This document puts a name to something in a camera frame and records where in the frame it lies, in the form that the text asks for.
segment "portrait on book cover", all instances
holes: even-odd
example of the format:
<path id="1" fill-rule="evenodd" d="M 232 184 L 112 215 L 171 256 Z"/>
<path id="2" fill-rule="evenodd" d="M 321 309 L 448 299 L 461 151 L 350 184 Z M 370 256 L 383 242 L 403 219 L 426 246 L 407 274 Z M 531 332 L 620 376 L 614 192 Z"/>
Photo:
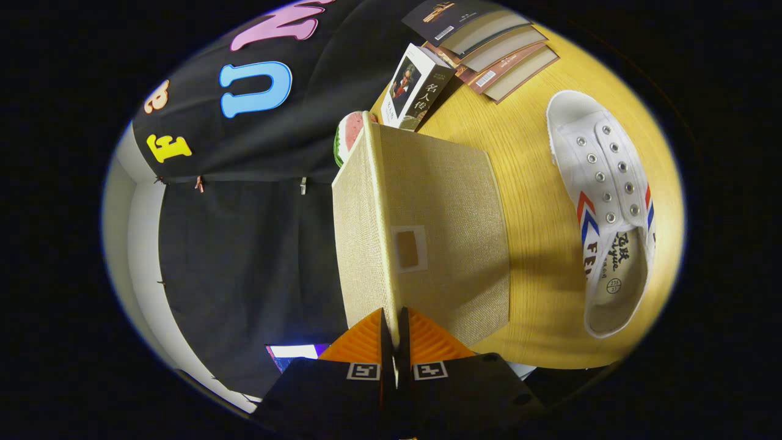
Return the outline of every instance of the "portrait on book cover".
<path id="1" fill-rule="evenodd" d="M 413 88 L 415 88 L 419 79 L 421 79 L 421 72 L 415 68 L 410 58 L 405 56 L 399 70 L 394 75 L 391 88 L 389 88 L 396 117 L 399 117 L 402 113 L 404 104 L 410 98 L 410 94 L 413 92 Z"/>

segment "black cloth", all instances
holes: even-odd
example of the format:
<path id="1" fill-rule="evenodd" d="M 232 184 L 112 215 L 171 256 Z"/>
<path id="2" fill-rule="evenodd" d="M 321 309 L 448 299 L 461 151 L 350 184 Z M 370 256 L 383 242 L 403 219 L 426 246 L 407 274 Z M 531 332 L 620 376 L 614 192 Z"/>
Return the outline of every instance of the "black cloth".
<path id="1" fill-rule="evenodd" d="M 160 270 L 174 319 L 227 388 L 263 397 L 279 372 L 265 345 L 333 342 L 347 330 L 331 187 L 170 184 Z"/>
<path id="2" fill-rule="evenodd" d="M 234 52 L 229 49 L 237 34 L 268 16 L 227 33 L 164 78 L 170 84 L 163 108 L 147 114 L 139 106 L 133 129 L 142 155 L 156 175 L 164 178 L 194 181 L 203 175 L 205 180 L 279 180 L 306 175 L 331 182 L 337 171 L 332 152 L 337 124 L 352 111 L 369 110 L 407 45 L 423 43 L 401 23 L 407 6 L 418 3 L 402 3 L 310 3 L 325 11 L 305 19 L 318 24 L 302 41 L 269 38 Z M 224 88 L 219 82 L 221 68 L 269 61 L 284 63 L 291 71 L 287 99 L 270 110 L 225 117 L 223 94 L 262 92 L 269 89 L 271 79 L 265 75 L 244 78 Z M 192 155 L 159 163 L 146 143 L 150 135 L 182 137 Z"/>
<path id="3" fill-rule="evenodd" d="M 160 270 L 185 340 L 232 391 L 263 397 L 279 377 L 266 344 L 331 343 L 347 330 L 336 264 L 331 181 L 337 124 L 368 110 L 410 42 L 409 5 L 338 0 L 311 37 L 271 38 L 236 52 L 226 34 L 172 72 L 168 101 L 139 107 L 135 138 L 167 184 L 160 214 Z M 269 87 L 268 77 L 218 83 L 224 65 L 278 61 L 292 74 L 280 106 L 226 118 L 221 96 Z M 149 135 L 186 139 L 190 156 L 162 164 Z M 194 189 L 202 176 L 204 192 Z M 307 192 L 300 193 L 302 177 Z"/>

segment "barcode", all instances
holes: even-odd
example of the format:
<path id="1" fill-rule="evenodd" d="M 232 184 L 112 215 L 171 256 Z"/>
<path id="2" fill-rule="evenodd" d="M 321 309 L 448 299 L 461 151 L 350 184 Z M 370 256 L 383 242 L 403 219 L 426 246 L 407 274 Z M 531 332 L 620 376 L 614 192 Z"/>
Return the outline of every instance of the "barcode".
<path id="1" fill-rule="evenodd" d="M 437 41 L 439 41 L 439 40 L 440 40 L 442 37 L 445 37 L 445 34 L 447 34 L 448 32 L 451 32 L 453 29 L 454 29 L 454 27 L 453 27 L 453 26 L 446 27 L 446 28 L 445 28 L 445 31 L 442 31 L 442 32 L 440 32 L 439 34 L 437 34 L 437 36 L 435 37 L 435 39 L 436 39 Z"/>
<path id="2" fill-rule="evenodd" d="M 476 82 L 476 84 L 478 85 L 478 87 L 483 87 L 483 85 L 487 83 L 491 78 L 494 78 L 494 75 L 495 75 L 494 71 L 489 70 L 488 72 L 486 72 L 485 75 L 481 77 L 481 79 L 478 80 L 478 82 Z"/>

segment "wooden table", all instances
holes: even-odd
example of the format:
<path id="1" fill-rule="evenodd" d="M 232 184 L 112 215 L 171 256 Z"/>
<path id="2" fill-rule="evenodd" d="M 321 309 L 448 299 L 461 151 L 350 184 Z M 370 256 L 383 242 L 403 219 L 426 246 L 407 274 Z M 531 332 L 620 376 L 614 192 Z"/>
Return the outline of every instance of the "wooden table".
<path id="1" fill-rule="evenodd" d="M 535 28 L 549 37 L 559 61 L 499 105 L 459 86 L 418 132 L 486 151 L 500 187 L 511 258 L 510 322 L 471 348 L 532 366 L 605 366 L 631 352 L 671 293 L 683 252 L 683 189 L 665 136 L 633 91 L 578 46 Z M 619 119 L 638 150 L 655 202 L 658 240 L 649 288 L 630 324 L 605 339 L 584 330 L 575 207 L 551 163 L 546 106 L 563 89 L 593 96 Z M 382 97 L 371 109 L 381 123 Z"/>

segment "pink letter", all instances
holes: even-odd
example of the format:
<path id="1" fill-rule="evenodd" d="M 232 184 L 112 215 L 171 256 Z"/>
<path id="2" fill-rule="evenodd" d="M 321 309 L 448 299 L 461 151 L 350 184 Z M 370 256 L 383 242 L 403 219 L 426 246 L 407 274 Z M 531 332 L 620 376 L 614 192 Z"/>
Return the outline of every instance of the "pink letter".
<path id="1" fill-rule="evenodd" d="M 317 20 L 307 20 L 292 26 L 286 25 L 293 21 L 301 20 L 325 11 L 325 9 L 319 6 L 301 6 L 302 3 L 319 3 L 325 5 L 326 3 L 331 2 L 334 2 L 334 0 L 299 0 L 298 2 L 276 9 L 269 13 L 269 15 L 271 15 L 270 18 L 256 24 L 241 34 L 236 35 L 234 41 L 231 41 L 231 51 L 237 51 L 246 44 L 252 43 L 253 41 L 265 40 L 267 38 L 296 37 L 296 40 L 299 41 L 306 40 L 315 32 Z"/>

